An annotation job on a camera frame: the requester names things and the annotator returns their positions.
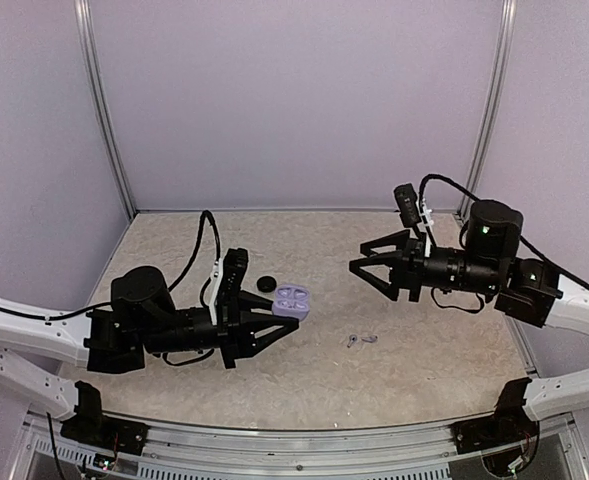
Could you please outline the aluminium frame post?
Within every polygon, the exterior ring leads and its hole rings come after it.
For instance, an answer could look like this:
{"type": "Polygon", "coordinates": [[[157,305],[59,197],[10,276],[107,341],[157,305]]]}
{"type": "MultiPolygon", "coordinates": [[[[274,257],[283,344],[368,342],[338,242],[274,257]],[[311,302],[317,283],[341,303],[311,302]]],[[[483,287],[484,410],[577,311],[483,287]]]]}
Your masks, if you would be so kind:
{"type": "Polygon", "coordinates": [[[508,70],[516,10],[516,0],[504,0],[502,2],[501,19],[490,75],[489,90],[481,117],[480,130],[474,147],[472,164],[465,183],[465,188],[472,194],[476,194],[479,188],[493,129],[498,117],[501,95],[508,70]]]}
{"type": "Polygon", "coordinates": [[[88,0],[75,0],[74,10],[99,133],[105,146],[108,165],[115,181],[121,205],[128,221],[132,222],[138,214],[138,209],[121,159],[103,85],[97,43],[93,30],[91,3],[88,0]]]}

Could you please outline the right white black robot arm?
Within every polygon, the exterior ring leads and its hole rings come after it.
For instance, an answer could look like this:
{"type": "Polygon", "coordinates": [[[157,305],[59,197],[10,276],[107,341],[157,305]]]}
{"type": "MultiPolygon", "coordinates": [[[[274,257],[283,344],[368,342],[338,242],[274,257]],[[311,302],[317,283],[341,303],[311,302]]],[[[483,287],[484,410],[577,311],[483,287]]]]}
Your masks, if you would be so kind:
{"type": "MultiPolygon", "coordinates": [[[[589,286],[546,260],[522,259],[523,216],[495,200],[473,203],[463,248],[437,247],[408,229],[365,242],[349,270],[392,301],[401,291],[412,302],[423,288],[480,295],[506,316],[538,327],[589,336],[589,286]]],[[[525,418],[543,420],[589,408],[589,369],[505,385],[485,433],[497,444],[520,432],[525,418]]]]}

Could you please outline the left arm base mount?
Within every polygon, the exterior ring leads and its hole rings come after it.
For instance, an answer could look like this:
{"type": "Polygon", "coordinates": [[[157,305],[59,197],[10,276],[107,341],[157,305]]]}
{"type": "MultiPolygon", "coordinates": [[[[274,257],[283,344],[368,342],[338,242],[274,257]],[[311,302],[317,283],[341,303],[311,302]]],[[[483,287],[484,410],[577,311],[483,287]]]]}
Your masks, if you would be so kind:
{"type": "Polygon", "coordinates": [[[61,422],[61,435],[81,444],[141,456],[150,427],[106,415],[97,388],[84,381],[77,381],[74,386],[77,401],[73,416],[61,422]]]}

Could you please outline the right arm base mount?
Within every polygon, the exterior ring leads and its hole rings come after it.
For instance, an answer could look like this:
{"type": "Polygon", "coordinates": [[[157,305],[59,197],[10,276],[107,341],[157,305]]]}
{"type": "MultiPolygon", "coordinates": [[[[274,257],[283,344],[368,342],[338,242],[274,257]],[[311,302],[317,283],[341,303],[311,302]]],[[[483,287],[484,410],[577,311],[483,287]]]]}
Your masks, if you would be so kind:
{"type": "Polygon", "coordinates": [[[453,423],[450,431],[458,454],[487,450],[538,436],[540,425],[524,411],[529,377],[511,380],[503,387],[492,413],[453,423]]]}

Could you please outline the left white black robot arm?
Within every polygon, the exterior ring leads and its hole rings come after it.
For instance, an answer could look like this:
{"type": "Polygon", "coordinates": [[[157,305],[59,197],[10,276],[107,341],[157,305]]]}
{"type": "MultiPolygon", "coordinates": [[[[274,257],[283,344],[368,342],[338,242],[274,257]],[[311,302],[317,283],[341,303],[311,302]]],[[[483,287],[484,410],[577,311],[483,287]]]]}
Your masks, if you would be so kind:
{"type": "Polygon", "coordinates": [[[269,300],[241,289],[239,274],[216,278],[207,307],[175,306],[163,274],[137,267],[112,284],[112,298],[77,312],[0,299],[0,384],[28,398],[53,418],[73,419],[95,445],[114,434],[100,393],[83,382],[51,374],[25,359],[32,353],[88,372],[120,375],[141,370],[145,357],[214,352],[226,368],[252,358],[299,327],[293,317],[271,314],[269,300]]]}

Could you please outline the left aluminium frame post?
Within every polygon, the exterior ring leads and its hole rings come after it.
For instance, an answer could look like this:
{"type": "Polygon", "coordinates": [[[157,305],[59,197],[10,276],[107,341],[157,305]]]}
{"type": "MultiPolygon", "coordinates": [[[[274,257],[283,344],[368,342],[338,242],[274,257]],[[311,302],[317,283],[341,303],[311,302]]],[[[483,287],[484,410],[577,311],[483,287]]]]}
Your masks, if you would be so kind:
{"type": "Polygon", "coordinates": [[[97,43],[93,30],[91,3],[88,0],[75,0],[74,10],[99,133],[105,146],[108,165],[115,181],[121,205],[128,221],[132,222],[138,214],[138,209],[121,159],[103,85],[97,43]]]}

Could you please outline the right aluminium frame post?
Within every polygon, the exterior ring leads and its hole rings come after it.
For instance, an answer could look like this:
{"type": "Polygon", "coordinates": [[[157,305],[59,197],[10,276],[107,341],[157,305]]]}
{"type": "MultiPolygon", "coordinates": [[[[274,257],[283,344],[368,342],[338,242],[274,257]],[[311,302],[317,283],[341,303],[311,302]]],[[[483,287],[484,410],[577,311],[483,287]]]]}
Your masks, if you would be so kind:
{"type": "Polygon", "coordinates": [[[479,188],[493,129],[498,117],[501,95],[508,70],[516,10],[516,0],[504,0],[502,2],[501,19],[490,75],[489,90],[481,117],[480,130],[474,147],[472,164],[465,183],[465,188],[472,194],[476,194],[479,188]]]}

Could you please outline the front aluminium rail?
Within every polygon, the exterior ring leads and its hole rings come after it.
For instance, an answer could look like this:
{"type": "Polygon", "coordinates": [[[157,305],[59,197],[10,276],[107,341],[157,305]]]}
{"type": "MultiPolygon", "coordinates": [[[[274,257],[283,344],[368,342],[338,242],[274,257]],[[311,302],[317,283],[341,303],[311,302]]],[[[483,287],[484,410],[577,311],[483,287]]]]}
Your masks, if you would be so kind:
{"type": "Polygon", "coordinates": [[[143,418],[140,455],[121,453],[113,471],[92,466],[96,447],[51,435],[44,415],[29,411],[3,473],[36,477],[58,457],[66,478],[88,467],[98,479],[466,479],[489,478],[487,451],[458,453],[452,420],[321,430],[232,428],[143,418]]]}

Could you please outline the purple round charging case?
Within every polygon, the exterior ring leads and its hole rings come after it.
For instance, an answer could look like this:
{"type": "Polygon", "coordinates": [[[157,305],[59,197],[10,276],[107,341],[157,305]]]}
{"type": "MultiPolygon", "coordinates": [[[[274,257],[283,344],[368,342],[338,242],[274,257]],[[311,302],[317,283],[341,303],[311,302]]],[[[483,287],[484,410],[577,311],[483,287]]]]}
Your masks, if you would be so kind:
{"type": "Polygon", "coordinates": [[[274,291],[272,314],[304,320],[310,312],[310,292],[299,285],[282,284],[274,291]]]}

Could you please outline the black earbud charging case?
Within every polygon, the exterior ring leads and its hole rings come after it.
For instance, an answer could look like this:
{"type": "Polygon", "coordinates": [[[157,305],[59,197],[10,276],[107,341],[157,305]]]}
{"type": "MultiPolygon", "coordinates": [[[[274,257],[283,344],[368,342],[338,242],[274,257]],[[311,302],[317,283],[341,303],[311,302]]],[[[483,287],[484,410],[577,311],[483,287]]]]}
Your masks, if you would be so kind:
{"type": "Polygon", "coordinates": [[[271,293],[277,288],[277,280],[273,276],[264,275],[256,281],[256,287],[262,293],[271,293]]]}

